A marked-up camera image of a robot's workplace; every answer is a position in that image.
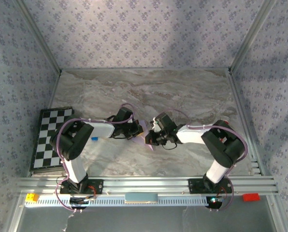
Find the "gray marble surface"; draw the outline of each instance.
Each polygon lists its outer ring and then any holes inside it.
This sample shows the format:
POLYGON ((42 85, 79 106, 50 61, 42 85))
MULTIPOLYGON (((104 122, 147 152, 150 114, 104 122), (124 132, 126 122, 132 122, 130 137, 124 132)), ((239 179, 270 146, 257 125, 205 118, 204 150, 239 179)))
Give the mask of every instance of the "gray marble surface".
MULTIPOLYGON (((72 106, 81 117, 106 118, 125 102, 136 106, 136 119, 150 121, 159 112, 176 108, 187 113, 193 125, 227 119, 236 131, 243 132, 223 70, 63 72, 52 107, 72 106)), ((182 114, 171 116, 177 124, 187 122, 182 114)), ((155 147, 151 151, 132 141, 108 138, 89 140, 82 159, 90 176, 203 175, 214 160, 205 145, 179 145, 171 151, 155 147)), ((235 175, 250 173, 248 158, 232 170, 235 175)))

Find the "black mounting plate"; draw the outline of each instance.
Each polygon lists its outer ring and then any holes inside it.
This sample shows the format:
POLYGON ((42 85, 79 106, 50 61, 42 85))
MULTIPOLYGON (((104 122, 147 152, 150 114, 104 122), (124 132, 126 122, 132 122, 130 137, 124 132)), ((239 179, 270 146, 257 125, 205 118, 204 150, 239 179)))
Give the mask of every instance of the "black mounting plate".
POLYGON ((188 187, 190 194, 213 194, 217 195, 218 193, 223 193, 220 191, 220 188, 224 188, 227 194, 232 193, 232 188, 228 179, 223 178, 216 188, 212 191, 209 191, 205 186, 202 178, 195 178, 188 180, 188 187))
MULTIPOLYGON (((102 194, 103 190, 103 180, 102 179, 88 179, 87 186, 93 186, 96 190, 96 194, 102 194)), ((74 188, 72 184, 68 181, 64 181, 60 187, 60 194, 84 194, 93 195, 94 190, 91 188, 85 188, 83 192, 79 193, 78 190, 74 188)))

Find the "purple floral wallpaper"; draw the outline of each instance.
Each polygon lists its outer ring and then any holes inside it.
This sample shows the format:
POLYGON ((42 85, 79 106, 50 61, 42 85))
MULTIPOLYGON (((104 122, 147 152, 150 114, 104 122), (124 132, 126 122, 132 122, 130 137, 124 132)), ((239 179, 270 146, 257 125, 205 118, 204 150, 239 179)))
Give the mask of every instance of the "purple floral wallpaper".
POLYGON ((288 0, 274 6, 235 78, 288 216, 288 0))
POLYGON ((262 0, 24 0, 59 66, 227 67, 262 0))
POLYGON ((39 110, 51 96, 56 73, 12 1, 0 1, 0 231, 17 177, 27 175, 39 110))

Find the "red block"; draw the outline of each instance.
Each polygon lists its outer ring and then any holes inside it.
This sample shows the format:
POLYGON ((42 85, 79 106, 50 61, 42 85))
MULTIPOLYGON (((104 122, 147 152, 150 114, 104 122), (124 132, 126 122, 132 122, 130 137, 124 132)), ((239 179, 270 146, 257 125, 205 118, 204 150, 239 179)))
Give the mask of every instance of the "red block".
POLYGON ((243 194, 244 202, 260 201, 260 196, 257 193, 246 193, 243 194))

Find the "black and white checkerboard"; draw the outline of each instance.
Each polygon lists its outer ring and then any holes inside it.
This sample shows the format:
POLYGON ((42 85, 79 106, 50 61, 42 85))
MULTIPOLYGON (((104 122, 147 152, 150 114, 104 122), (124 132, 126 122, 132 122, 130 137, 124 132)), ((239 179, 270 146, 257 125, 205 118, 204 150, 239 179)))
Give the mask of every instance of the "black and white checkerboard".
POLYGON ((34 173, 63 170, 58 154, 49 143, 51 136, 74 111, 72 107, 41 110, 39 129, 30 171, 34 173))

